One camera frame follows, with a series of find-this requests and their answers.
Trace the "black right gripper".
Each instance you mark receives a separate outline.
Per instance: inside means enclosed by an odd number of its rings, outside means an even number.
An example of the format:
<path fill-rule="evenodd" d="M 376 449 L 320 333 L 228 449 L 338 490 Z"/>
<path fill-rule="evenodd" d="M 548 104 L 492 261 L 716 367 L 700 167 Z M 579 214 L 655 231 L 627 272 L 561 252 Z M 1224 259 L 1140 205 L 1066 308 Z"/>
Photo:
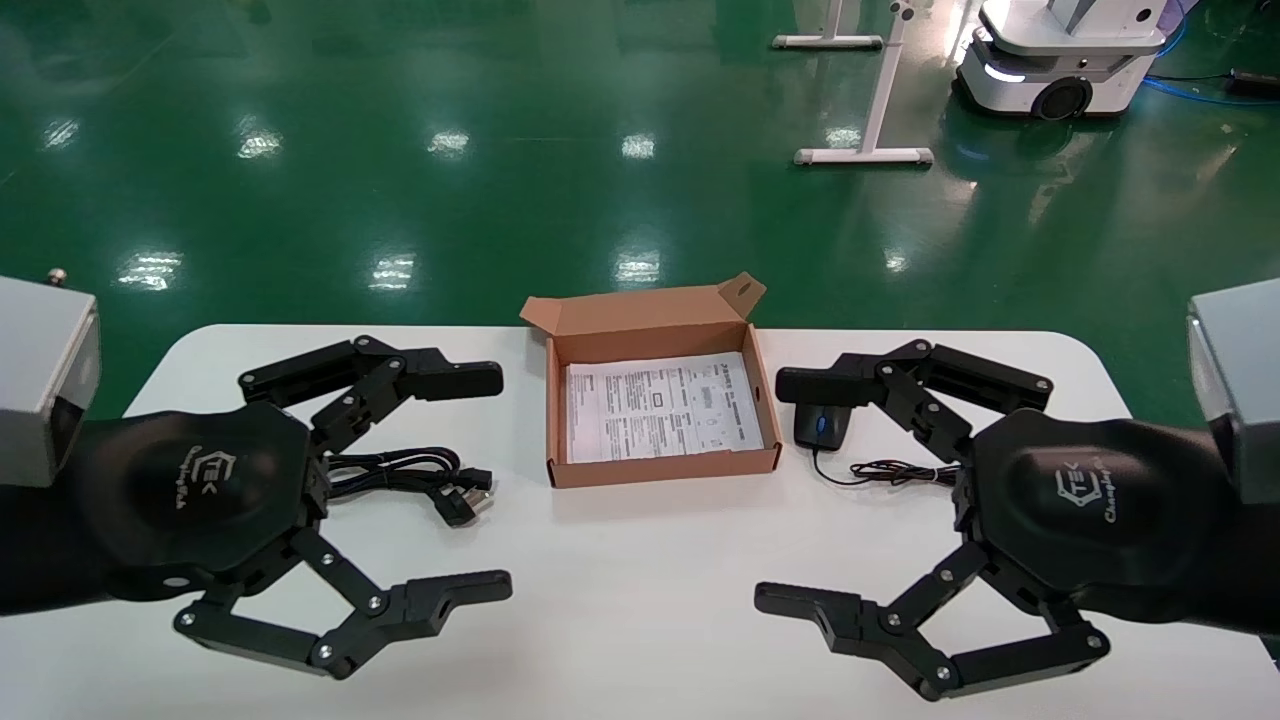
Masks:
<path fill-rule="evenodd" d="M 1239 500 L 1206 430 L 1019 410 L 975 436 L 954 502 L 970 542 L 890 605 L 762 582 L 755 609 L 815 623 L 831 652 L 883 664 L 929 702 L 1100 661 L 1110 641 L 1079 610 L 1277 634 L 1277 506 Z M 923 625 L 980 575 L 1048 633 L 934 647 Z"/>

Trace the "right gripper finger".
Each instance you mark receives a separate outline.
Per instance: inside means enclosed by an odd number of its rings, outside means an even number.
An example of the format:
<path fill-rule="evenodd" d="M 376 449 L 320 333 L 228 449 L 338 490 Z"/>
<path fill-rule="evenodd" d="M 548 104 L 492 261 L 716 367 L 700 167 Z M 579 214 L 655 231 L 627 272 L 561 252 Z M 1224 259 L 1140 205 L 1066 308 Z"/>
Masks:
<path fill-rule="evenodd" d="M 945 345 L 914 340 L 882 355 L 842 354 L 826 369 L 785 366 L 778 401 L 796 405 L 874 405 L 943 462 L 968 462 L 972 424 L 943 396 L 1007 415 L 1046 410 L 1052 380 Z"/>

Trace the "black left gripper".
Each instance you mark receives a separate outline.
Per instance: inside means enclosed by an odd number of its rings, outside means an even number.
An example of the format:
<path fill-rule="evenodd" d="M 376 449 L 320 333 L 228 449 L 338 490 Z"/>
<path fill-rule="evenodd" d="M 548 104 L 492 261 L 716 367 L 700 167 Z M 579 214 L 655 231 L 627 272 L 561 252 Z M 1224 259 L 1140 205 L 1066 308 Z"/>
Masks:
<path fill-rule="evenodd" d="M 90 421 L 51 486 L 4 487 L 3 611 L 206 591 L 175 616 L 180 635 L 344 680 L 389 644 L 439 635 L 451 611 L 513 594 L 506 570 L 381 589 L 315 530 L 329 495 L 320 452 L 347 450 L 411 398 L 500 395 L 498 363 L 362 334 L 246 372 L 239 388 L 248 405 L 232 413 Z M 279 409 L 334 392 L 311 432 Z M 351 605 L 339 626 L 316 635 L 234 614 L 300 561 Z"/>

